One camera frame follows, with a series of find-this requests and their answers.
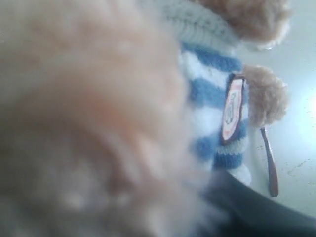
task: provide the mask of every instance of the blue and white striped sweater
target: blue and white striped sweater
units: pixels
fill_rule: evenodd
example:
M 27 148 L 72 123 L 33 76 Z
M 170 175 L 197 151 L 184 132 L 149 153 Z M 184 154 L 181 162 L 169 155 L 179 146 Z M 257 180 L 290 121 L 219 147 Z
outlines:
M 190 106 L 194 126 L 193 151 L 206 169 L 237 168 L 247 146 L 248 92 L 243 90 L 241 121 L 234 141 L 221 143 L 222 117 L 228 85 L 242 63 L 228 56 L 183 44 L 182 70 L 190 82 Z

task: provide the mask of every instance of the white surface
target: white surface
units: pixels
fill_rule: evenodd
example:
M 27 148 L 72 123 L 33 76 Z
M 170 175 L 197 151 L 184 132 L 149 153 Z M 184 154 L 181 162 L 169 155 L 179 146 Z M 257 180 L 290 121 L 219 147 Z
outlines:
M 293 0 L 287 40 L 262 53 L 241 49 L 245 63 L 274 70 L 288 84 L 291 105 L 286 117 L 268 128 L 279 179 L 273 200 L 316 217 L 316 1 Z M 267 159 L 259 130 L 252 130 L 246 164 L 251 187 L 269 197 Z

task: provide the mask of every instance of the tan fur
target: tan fur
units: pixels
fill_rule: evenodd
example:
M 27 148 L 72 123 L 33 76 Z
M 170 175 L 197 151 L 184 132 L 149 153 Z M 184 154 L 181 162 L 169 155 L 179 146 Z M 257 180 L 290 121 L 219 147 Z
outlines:
M 172 37 L 131 0 L 0 0 L 0 42 L 0 235 L 189 234 Z
M 246 42 L 280 43 L 289 29 L 289 0 L 192 0 L 221 15 Z
M 249 85 L 249 122 L 263 127 L 281 120 L 288 107 L 287 86 L 272 70 L 245 65 L 243 71 Z

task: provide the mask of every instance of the knit sweater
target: knit sweater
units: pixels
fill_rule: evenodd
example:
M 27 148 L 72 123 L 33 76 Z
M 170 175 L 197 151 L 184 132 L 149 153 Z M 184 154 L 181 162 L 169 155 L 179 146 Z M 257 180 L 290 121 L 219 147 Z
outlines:
M 180 66 L 190 84 L 194 140 L 192 150 L 205 169 L 232 169 L 242 164 L 247 146 L 248 92 L 244 85 L 241 118 L 234 140 L 221 141 L 228 87 L 242 63 L 233 57 L 239 44 L 226 21 L 188 0 L 140 0 L 160 9 L 163 20 L 178 37 Z

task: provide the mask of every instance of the embroidered patch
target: embroidered patch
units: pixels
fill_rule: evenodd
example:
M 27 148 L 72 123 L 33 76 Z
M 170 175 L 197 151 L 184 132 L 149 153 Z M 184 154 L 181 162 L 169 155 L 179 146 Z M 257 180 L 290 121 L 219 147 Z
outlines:
M 244 77 L 235 75 L 229 87 L 222 125 L 222 140 L 225 145 L 234 139 L 238 130 L 241 119 L 243 83 Z

